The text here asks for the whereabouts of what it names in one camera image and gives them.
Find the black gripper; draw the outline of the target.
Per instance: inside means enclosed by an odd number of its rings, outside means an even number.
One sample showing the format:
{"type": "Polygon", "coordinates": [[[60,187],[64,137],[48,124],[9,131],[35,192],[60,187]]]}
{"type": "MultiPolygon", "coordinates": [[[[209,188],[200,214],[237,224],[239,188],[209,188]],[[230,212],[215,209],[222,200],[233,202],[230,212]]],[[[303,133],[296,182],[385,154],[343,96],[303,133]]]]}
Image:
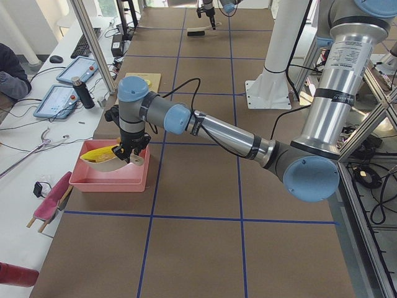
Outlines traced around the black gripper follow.
{"type": "Polygon", "coordinates": [[[129,164],[131,154],[139,155],[151,140],[145,132],[145,121],[134,105],[114,105],[105,112],[105,119],[114,122],[120,130],[120,143],[112,147],[112,152],[129,164]]]}
{"type": "Polygon", "coordinates": [[[197,1],[197,9],[196,13],[198,17],[201,17],[202,14],[205,14],[210,19],[211,28],[213,30],[216,29],[216,22],[215,22],[215,8],[213,6],[212,0],[198,0],[197,1]]]}

